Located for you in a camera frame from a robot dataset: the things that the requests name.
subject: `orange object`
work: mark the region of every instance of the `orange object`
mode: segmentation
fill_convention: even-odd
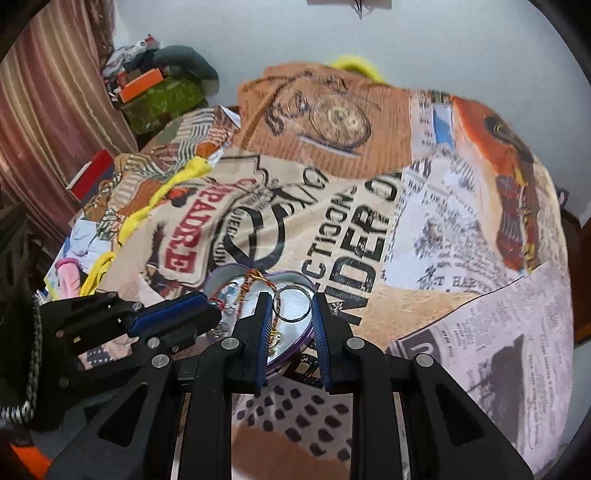
[[[127,103],[163,80],[160,69],[152,69],[125,85],[119,92],[119,98],[123,103]]]
[[[43,480],[51,465],[51,460],[43,455],[37,447],[15,447],[12,450],[21,459],[21,462],[37,480]]]

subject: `curtain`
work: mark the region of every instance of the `curtain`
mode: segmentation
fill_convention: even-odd
[[[106,54],[102,46],[99,57],[95,35],[100,21],[111,33],[109,5],[52,0],[0,64],[2,194],[25,203],[31,230],[51,252],[80,207],[65,186],[82,165],[103,148],[113,156],[137,151],[100,74]]]

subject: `watch face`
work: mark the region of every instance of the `watch face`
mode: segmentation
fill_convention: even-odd
[[[340,95],[321,97],[312,109],[310,121],[323,141],[338,148],[362,145],[371,133],[361,109]]]

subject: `yellow cord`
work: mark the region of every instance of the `yellow cord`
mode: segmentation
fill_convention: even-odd
[[[189,160],[182,170],[176,172],[168,182],[162,185],[156,193],[152,195],[147,207],[144,207],[127,217],[119,231],[119,245],[122,246],[127,241],[131,234],[134,233],[139,223],[148,216],[150,211],[158,205],[158,202],[162,200],[175,185],[190,179],[203,177],[209,173],[211,169],[211,166],[204,158],[193,157]],[[115,260],[116,256],[116,252],[107,252],[97,259],[88,274],[88,278],[80,289],[80,297],[92,295],[96,291],[96,288],[99,286],[100,281],[113,263],[113,260]]]
[[[341,55],[332,65],[335,69],[345,70],[347,72],[360,73],[364,77],[374,82],[385,83],[378,69],[367,60],[354,55]]]

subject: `silver ring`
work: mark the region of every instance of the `silver ring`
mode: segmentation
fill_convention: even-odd
[[[279,313],[277,310],[275,310],[275,300],[279,298],[279,295],[281,294],[282,291],[285,290],[299,290],[300,292],[302,292],[304,295],[306,295],[306,297],[308,298],[308,310],[306,310],[306,313],[303,314],[301,317],[298,317],[296,319],[286,319],[285,317],[281,316],[281,313]],[[273,313],[275,313],[275,315],[277,315],[277,318],[283,320],[284,322],[287,323],[296,323],[299,322],[300,320],[305,319],[308,314],[310,313],[310,310],[312,309],[312,297],[310,296],[310,294],[308,293],[308,291],[297,284],[287,284],[285,287],[281,287],[279,290],[277,290],[277,293],[275,293],[275,296],[273,297]]]

